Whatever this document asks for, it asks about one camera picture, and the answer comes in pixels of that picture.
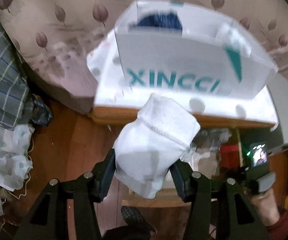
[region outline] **white plastic bag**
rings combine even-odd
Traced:
[[[33,168],[27,150],[34,128],[16,125],[14,131],[0,127],[0,186],[14,191],[23,187],[28,172]]]

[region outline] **checkered cloth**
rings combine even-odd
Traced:
[[[145,231],[151,232],[151,236],[156,234],[156,229],[146,221],[142,213],[139,211],[136,207],[128,207],[128,206],[122,206],[121,207],[121,214],[129,226],[135,226],[139,227],[141,229],[144,229]]]
[[[24,105],[28,114],[23,123],[32,116],[33,100],[27,97],[29,88],[20,76],[19,64],[15,48],[0,24],[0,125],[9,130],[19,123]]]

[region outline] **teal logo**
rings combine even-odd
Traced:
[[[150,70],[148,75],[145,75],[145,70],[139,70],[135,73],[131,69],[127,69],[127,73],[131,76],[130,86],[140,85],[142,87],[162,87],[164,84],[169,89],[178,87],[183,90],[197,90],[201,92],[213,93],[218,85],[220,79],[212,77],[197,77],[195,74],[177,75],[176,72],[171,72],[167,76],[163,71],[158,71],[157,75],[154,70]]]
[[[169,2],[171,5],[177,5],[177,6],[184,6],[184,3],[183,2],[179,2],[179,1],[170,1]]]
[[[240,54],[238,51],[229,47],[225,48],[225,52],[227,53],[229,59],[231,60],[231,64],[233,65],[233,70],[240,83],[242,81],[242,65],[241,65]]]

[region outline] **wooden table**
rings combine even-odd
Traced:
[[[125,125],[135,121],[139,109],[94,106],[89,116],[95,123],[103,125]],[[193,114],[202,128],[269,128],[274,124],[266,122],[256,122],[244,119],[232,119],[225,117],[216,117],[202,114]]]

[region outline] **camera screen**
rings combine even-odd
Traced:
[[[253,149],[251,150],[252,158],[254,161],[254,167],[267,162],[267,155],[266,155],[266,151],[264,147],[265,145],[262,144],[262,145],[253,147]]]

